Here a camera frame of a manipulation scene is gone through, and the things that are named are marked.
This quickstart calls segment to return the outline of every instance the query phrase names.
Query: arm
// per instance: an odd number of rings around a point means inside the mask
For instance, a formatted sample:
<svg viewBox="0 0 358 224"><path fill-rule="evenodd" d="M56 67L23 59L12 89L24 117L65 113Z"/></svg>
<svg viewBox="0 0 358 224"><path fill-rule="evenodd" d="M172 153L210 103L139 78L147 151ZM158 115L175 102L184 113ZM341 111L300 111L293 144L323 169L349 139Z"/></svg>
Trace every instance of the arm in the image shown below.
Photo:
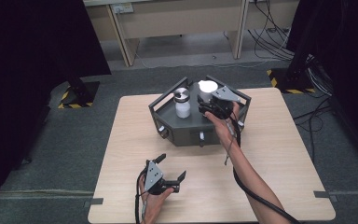
<svg viewBox="0 0 358 224"><path fill-rule="evenodd" d="M234 103L234 113L238 114L238 111L239 106ZM227 124L212 113L205 112L205 116L214 124L220 143L226 149L242 184L255 194L283 209L283 206L275 193L246 159L241 148L238 146L237 141L232 139L233 136L229 132ZM255 216L260 223L290 223L286 218L266 207L264 204L259 203L248 195L247 197L255 212Z"/></svg>
<svg viewBox="0 0 358 224"><path fill-rule="evenodd" d="M139 189L142 193L142 202L143 204L146 204L145 217L142 220L142 224L154 224L156 223L165 199L170 196L171 193L173 193L173 189L166 189L160 195L153 195L149 194L148 192L144 193L144 182L145 176L142 176L138 183Z"/></svg>

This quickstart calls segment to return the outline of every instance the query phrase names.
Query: hand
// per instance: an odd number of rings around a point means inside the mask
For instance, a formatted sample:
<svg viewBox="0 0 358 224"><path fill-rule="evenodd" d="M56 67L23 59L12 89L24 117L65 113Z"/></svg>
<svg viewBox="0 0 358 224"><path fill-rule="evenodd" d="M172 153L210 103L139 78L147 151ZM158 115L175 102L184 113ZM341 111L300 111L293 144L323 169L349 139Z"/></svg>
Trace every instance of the hand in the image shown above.
<svg viewBox="0 0 358 224"><path fill-rule="evenodd" d="M233 110L232 110L231 117L233 119L238 119L239 112L240 112L240 106L236 102L233 102ZM227 122L229 125L231 125L231 130L235 132L234 128L232 127L231 120L228 120L226 122L225 120L217 118L214 114L212 114L209 111L205 112L205 116L214 124L214 128L216 129L217 136L219 136L220 139L220 143L223 145L223 147L226 150L228 150L233 136L228 129Z"/></svg>
<svg viewBox="0 0 358 224"><path fill-rule="evenodd" d="M166 189L160 195L153 195L145 192L145 175L142 175L138 187L141 190L142 202L146 205L145 209L145 217L142 220L143 224L153 224L156 222L159 212L161 211L161 207L164 204L165 199L173 193L173 189Z"/></svg>

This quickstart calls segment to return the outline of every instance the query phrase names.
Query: black curtain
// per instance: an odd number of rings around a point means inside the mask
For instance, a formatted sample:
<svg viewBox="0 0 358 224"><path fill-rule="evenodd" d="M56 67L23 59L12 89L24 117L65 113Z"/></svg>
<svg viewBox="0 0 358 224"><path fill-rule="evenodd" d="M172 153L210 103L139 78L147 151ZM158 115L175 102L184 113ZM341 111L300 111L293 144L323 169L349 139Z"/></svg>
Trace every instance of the black curtain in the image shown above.
<svg viewBox="0 0 358 224"><path fill-rule="evenodd" d="M82 0L0 0L0 186L32 146L65 70L111 74Z"/></svg>
<svg viewBox="0 0 358 224"><path fill-rule="evenodd" d="M288 48L297 43L308 24L316 1L301 0L293 21ZM331 104L358 147L358 1L324 0L323 22L310 52L331 78Z"/></svg>

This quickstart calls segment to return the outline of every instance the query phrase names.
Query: finger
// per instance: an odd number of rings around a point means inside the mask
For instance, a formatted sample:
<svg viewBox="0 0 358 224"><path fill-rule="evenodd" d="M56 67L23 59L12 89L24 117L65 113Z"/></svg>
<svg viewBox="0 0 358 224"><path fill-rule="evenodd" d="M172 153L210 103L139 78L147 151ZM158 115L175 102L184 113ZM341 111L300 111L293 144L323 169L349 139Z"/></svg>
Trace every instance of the finger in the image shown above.
<svg viewBox="0 0 358 224"><path fill-rule="evenodd" d="M212 114L209 111L205 112L205 117L209 119L215 126L221 122L219 118L217 118L214 114Z"/></svg>
<svg viewBox="0 0 358 224"><path fill-rule="evenodd" d="M138 182L138 187L139 190L141 191L141 194L144 194L145 192L145 175L142 175L141 178L139 178L139 182Z"/></svg>
<svg viewBox="0 0 358 224"><path fill-rule="evenodd" d="M232 109L232 112L234 113L234 116L235 118L234 119L237 119L238 118L238 114L240 113L240 105L238 105L237 102L233 102L233 109Z"/></svg>
<svg viewBox="0 0 358 224"><path fill-rule="evenodd" d="M162 192L162 198L165 200L173 193L173 188L166 189L164 192Z"/></svg>
<svg viewBox="0 0 358 224"><path fill-rule="evenodd" d="M147 200L147 197L149 196L149 193L146 192L144 194L141 195L141 198L142 198L142 203L144 203L146 200Z"/></svg>

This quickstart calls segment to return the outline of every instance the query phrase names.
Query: forearm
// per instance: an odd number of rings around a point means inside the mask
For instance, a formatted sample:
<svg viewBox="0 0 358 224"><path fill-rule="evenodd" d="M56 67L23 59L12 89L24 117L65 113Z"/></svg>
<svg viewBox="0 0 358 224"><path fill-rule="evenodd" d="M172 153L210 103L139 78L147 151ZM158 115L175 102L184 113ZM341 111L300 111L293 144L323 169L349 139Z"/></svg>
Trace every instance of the forearm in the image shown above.
<svg viewBox="0 0 358 224"><path fill-rule="evenodd" d="M142 220L141 224L154 224L156 223L158 214L148 215L146 214L144 219Z"/></svg>
<svg viewBox="0 0 358 224"><path fill-rule="evenodd" d="M257 194L258 196L264 198L265 200L269 201L270 203L273 203L283 209L283 206L275 193L255 171L255 169L243 155L242 150L236 143L232 144L228 155L234 165L238 177L240 178L242 184L246 186L246 188ZM270 208L266 207L264 204L259 203L249 195L247 195L247 197L260 223L290 223L284 217L271 210Z"/></svg>

